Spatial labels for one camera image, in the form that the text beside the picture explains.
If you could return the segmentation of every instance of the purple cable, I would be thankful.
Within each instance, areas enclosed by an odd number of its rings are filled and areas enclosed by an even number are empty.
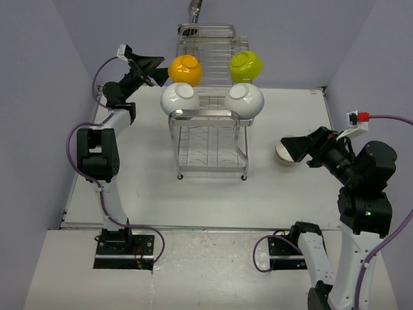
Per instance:
[[[260,269],[257,265],[257,261],[256,261],[256,251],[257,251],[257,247],[258,245],[261,243],[261,241],[263,241],[264,239],[269,239],[269,238],[275,238],[275,239],[279,239],[279,240],[283,240],[284,242],[288,243],[289,245],[291,245],[291,247],[293,247],[297,252],[299,252],[301,254],[301,251],[298,247],[296,247],[292,242],[290,242],[289,240],[281,237],[281,236],[277,236],[276,234],[268,234],[264,237],[261,237],[257,243],[254,246],[254,249],[252,250],[252,262],[254,263],[254,267],[260,272],[260,273],[268,273],[271,270],[273,270],[274,267],[270,267],[268,269]]]
[[[413,125],[413,121],[408,118],[403,118],[401,116],[395,116],[395,115],[385,115],[385,114],[377,114],[377,115],[370,115],[368,118],[374,119],[374,118],[385,118],[385,119],[395,119],[397,121],[402,121],[405,123],[408,123],[410,125]],[[407,226],[407,224],[410,222],[410,220],[413,218],[413,209],[410,211],[408,216],[405,218],[405,220],[401,223],[401,225],[388,237],[386,238],[383,242],[381,242],[377,247],[375,247],[366,257],[365,259],[365,264],[370,263],[372,258],[382,250],[386,245],[388,245],[395,237],[398,236],[398,234]],[[360,299],[360,291],[361,291],[361,284],[363,283],[364,275],[366,273],[366,267],[365,265],[361,268],[359,277],[357,279],[356,283],[356,293],[354,295],[354,309],[359,309],[359,299]]]
[[[100,105],[101,107],[107,109],[107,110],[111,110],[111,108],[108,108],[106,105],[103,105],[99,100],[97,100],[97,95],[95,93],[95,83],[96,83],[96,79],[97,76],[99,75],[100,71],[103,69],[104,66],[106,66],[109,62],[111,62],[112,60],[117,59],[116,56],[109,58],[108,60],[106,60],[96,71],[95,76],[93,77],[93,81],[92,81],[92,97],[94,99],[94,101],[96,101],[96,103],[98,105]]]
[[[110,109],[110,108],[108,108],[107,106],[103,105],[102,103],[99,102],[99,100],[96,99],[96,95],[95,95],[95,90],[94,90],[94,88],[95,88],[95,82],[96,82],[96,78],[97,78],[98,73],[102,70],[102,68],[103,68],[107,63],[109,63],[110,61],[112,61],[112,60],[114,60],[114,59],[116,59],[116,58],[117,58],[117,57],[112,57],[112,58],[106,60],[106,61],[99,67],[99,69],[97,70],[97,72],[96,72],[96,74],[95,74],[95,76],[94,76],[94,78],[93,78],[93,82],[92,82],[92,95],[93,95],[94,100],[95,100],[95,101],[97,102],[97,104],[99,104],[101,107],[104,107],[104,108],[108,109],[109,111],[112,111],[112,109]],[[70,130],[70,132],[68,133],[68,136],[67,136],[67,138],[66,138],[66,156],[67,156],[67,159],[68,159],[68,161],[69,161],[69,164],[72,166],[72,168],[73,168],[80,176],[84,177],[85,179],[87,179],[87,180],[89,180],[89,181],[92,181],[92,182],[96,183],[96,185],[97,185],[97,187],[98,187],[99,189],[102,189],[103,187],[102,187],[101,183],[100,183],[97,179],[92,178],[91,176],[88,176],[87,174],[84,174],[83,172],[81,172],[81,171],[79,170],[79,168],[77,168],[77,165],[76,165],[76,163],[75,163],[74,160],[73,160],[72,154],[70,153],[70,141],[71,141],[71,139],[72,139],[72,136],[73,136],[74,133],[76,132],[76,130],[79,129],[80,127],[83,127],[83,126],[102,126],[102,125],[106,124],[106,123],[112,118],[112,116],[113,116],[113,113],[111,112],[111,113],[109,114],[109,116],[108,116],[107,118],[105,118],[100,124],[90,123],[90,122],[84,122],[84,123],[77,124],[75,127],[73,127],[73,128]],[[163,235],[161,234],[161,232],[160,232],[159,230],[157,230],[156,228],[151,227],[151,226],[148,226],[148,225],[134,225],[134,224],[122,224],[122,223],[119,223],[117,220],[115,220],[113,217],[111,217],[111,215],[110,215],[109,212],[107,211],[106,205],[105,205],[105,198],[103,197],[103,193],[102,193],[101,191],[99,191],[99,197],[100,197],[100,201],[101,201],[102,211],[103,211],[103,213],[108,217],[108,219],[109,219],[112,223],[114,223],[114,224],[116,224],[116,225],[118,225],[118,226],[120,226],[120,227],[129,228],[129,229],[148,229],[148,230],[154,231],[155,233],[158,234],[158,236],[159,236],[159,237],[161,238],[161,240],[162,240],[162,248],[161,248],[161,252],[159,253],[159,255],[157,256],[157,258],[156,258],[156,259],[154,260],[154,262],[153,262],[153,264],[155,264],[155,263],[160,259],[160,257],[161,257],[162,254],[163,254],[163,251],[165,250],[165,239],[164,239]]]

